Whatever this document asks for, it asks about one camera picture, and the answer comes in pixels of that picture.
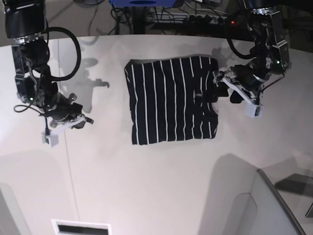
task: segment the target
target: cable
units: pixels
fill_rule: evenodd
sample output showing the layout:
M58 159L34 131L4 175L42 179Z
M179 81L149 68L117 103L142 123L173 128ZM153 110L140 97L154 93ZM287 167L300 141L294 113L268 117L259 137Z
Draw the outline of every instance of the cable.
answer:
M45 114L39 112L37 109L32 108L31 105L32 105L32 104L30 104L30 105L28 105L28 106L27 106L27 105L19 104L19 105L15 105L13 109L14 109L14 112L16 112L16 113L22 113L22 112L25 112L27 109L31 109L31 110L34 110L34 111L36 111L37 113L39 113L40 116L45 116ZM26 108L25 108L25 109L22 109L22 110L16 110L16 108L18 108L18 107L26 107Z
M48 20L45 20L47 28L49 28ZM49 32L47 33L47 45L49 45Z
M156 8L156 7L155 7L155 12L156 12L156 20L157 20L158 23L160 23L160 21L158 20L157 8Z
M66 28L49 27L43 33L48 33L48 32L61 32L61 33L64 33L67 36L69 36L73 40L73 42L75 44L75 49L76 49L76 53L77 53L77 59L76 59L76 65L75 65L73 71L69 75L66 75L64 77L51 76L51 81L55 81L55 82L67 81L67 80L71 79L77 73L77 71L78 71L78 69L80 67L80 64L81 64L82 53L80 51L79 42L78 42L77 38L75 37L75 35L71 31L67 30Z
M130 13L127 7L124 8L116 8L114 7L114 5L112 5L112 9L111 9L111 16L112 18L117 22L118 19L113 15L113 12L116 14L116 17L118 16L118 13L122 12L122 14L120 15L120 17L122 18L123 15L125 16L126 20L125 21L119 21L120 24L128 24L128 28L129 28L129 32L130 34L133 33L133 29L132 29L132 25L131 25L131 21L130 21Z
M283 73L283 76L278 78L276 81L272 82L271 84L269 84L268 86L264 87L261 92L264 92L267 88L269 88L270 86L276 84L277 82L279 82L280 80L282 80L283 78L285 78L285 74Z
M182 12L188 14L188 16L190 16L190 13L189 13L188 11L182 10L182 9L180 9L180 8L178 8L178 9L179 9L180 11L182 11Z
M176 22L175 22L175 16L174 16L171 12L168 12L168 11L166 11L166 10L162 10L162 11L165 11L167 14L171 15L171 16L173 17L174 23L176 23Z
M116 25L113 29L111 29L111 31L108 33L108 35L111 35L111 33L112 33L116 28L117 28L117 25Z
M205 11L205 12L212 12L211 9L201 9L201 8L194 8L192 5L190 5L190 3L188 3L187 1L185 1L185 5L188 6L189 8L193 9L194 11ZM219 12L220 14L223 15L231 15L229 13L223 12L223 11L219 11L219 10L214 10L215 12Z
M93 17L92 17L92 19L91 19L91 21L90 21L90 23L89 23L89 26L88 26L88 36L90 36L90 28L91 28L91 25L92 25L92 22L93 22L93 20L94 20L94 18L96 17L96 15L97 15L97 11L98 11L98 8L99 8L99 2L98 2L98 0L96 0L96 9L95 9L95 11L94 11L94 14L93 14Z
M162 20L162 17L163 17L163 13L164 13L164 7L162 7L162 11L161 11L161 20Z
M224 21L224 34L225 34L225 37L226 37L227 42L228 42L228 44L229 44L229 47L230 47L230 49L233 51L233 53L234 53L235 55L237 55L237 56L238 56L239 58L241 58L241 59L250 60L250 59L252 59L252 58L254 58L254 57L256 57L256 56L255 56L254 54L243 55L243 54L241 54L240 52L238 52L238 51L236 50L234 44L233 44L233 41L232 41L231 38L230 38L229 33L228 33L228 24L229 24L229 22L230 22L232 19L234 19L234 18L236 18L237 16L239 16L239 15L246 14L246 12L248 12L248 10L239 10L239 11L237 11L236 13L234 13L233 15L229 16L227 19L225 19L225 21Z

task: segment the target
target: white table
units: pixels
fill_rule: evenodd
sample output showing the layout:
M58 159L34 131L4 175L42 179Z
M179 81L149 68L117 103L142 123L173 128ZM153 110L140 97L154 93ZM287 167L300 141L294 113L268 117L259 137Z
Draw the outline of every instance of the white table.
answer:
M12 112L18 103L13 61L10 48L1 48L1 55L7 56L0 64L5 114L0 116L0 130L6 130L0 135L0 167L5 170L0 171L0 183L13 188L34 235L52 235L51 218L111 223L114 235L204 235L208 229L211 234L222 234L234 197L250 192L256 167L297 157L299 152L313 153L310 53L290 50L292 69L266 90L261 119L246 117L244 104L222 98L214 140L133 146L123 72L130 59L208 54L219 60L221 69L246 61L233 55L226 40L217 38L127 35L85 37L80 43L82 65L73 79L61 85L64 93L77 94L77 102L90 112L87 116L95 124L66 131L51 150L41 145L43 125L36 114ZM235 45L242 53L252 47L247 42ZM53 40L50 48L54 58L59 52L60 75L68 74L76 60L70 39ZM51 62L52 73L58 75L57 61ZM34 159L25 156L25 151ZM31 179L41 177L46 183L49 195L37 191L45 199L29 194L28 184L18 174L21 169L32 172ZM62 199L54 201L56 196ZM48 200L53 205L39 211ZM311 231L311 224L304 229Z

